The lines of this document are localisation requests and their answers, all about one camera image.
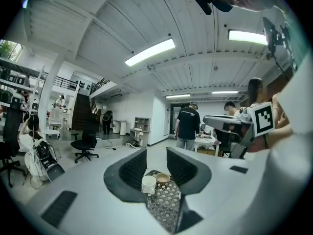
bowl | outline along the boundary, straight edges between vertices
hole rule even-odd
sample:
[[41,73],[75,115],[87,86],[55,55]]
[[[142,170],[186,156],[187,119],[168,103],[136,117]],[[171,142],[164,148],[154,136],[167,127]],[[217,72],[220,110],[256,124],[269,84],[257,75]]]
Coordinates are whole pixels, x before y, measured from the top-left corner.
[[170,175],[167,175],[165,173],[158,173],[156,175],[156,180],[160,185],[164,185],[170,181],[171,177]]

white cup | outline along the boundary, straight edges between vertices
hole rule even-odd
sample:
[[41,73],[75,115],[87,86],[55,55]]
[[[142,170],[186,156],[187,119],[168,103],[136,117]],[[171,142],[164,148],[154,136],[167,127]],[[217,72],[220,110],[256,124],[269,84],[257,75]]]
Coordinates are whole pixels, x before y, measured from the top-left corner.
[[141,190],[143,193],[153,195],[155,193],[157,180],[153,176],[144,176],[141,182]]

staircase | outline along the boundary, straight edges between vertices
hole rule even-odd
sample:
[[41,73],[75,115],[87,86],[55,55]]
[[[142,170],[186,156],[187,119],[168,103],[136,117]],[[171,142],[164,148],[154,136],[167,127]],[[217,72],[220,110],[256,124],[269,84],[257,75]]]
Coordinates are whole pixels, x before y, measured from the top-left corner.
[[86,118],[91,116],[89,96],[77,94],[73,112],[72,129],[83,130]]

window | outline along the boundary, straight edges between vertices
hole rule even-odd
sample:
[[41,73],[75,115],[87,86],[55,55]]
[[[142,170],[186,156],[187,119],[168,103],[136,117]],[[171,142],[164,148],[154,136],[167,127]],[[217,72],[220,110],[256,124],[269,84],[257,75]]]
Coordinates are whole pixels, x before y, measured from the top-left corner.
[[0,57],[15,61],[22,50],[20,44],[0,40]]

ceiling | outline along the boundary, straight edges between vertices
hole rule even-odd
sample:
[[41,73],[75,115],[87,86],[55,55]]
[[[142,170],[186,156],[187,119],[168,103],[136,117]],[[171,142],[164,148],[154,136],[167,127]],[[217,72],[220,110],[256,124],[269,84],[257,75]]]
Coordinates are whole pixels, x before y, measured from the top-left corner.
[[[66,61],[118,84],[119,92],[155,88],[163,93],[190,93],[195,101],[240,101],[249,79],[265,77],[276,67],[262,58],[267,47],[229,41],[228,30],[263,33],[262,17],[279,28],[279,10],[229,13],[213,7],[206,16],[194,0],[29,0],[23,11],[25,45],[55,52]],[[133,67],[125,61],[172,38],[176,48]],[[276,56],[287,59],[283,47]],[[214,96],[215,89],[238,89],[237,95]]]

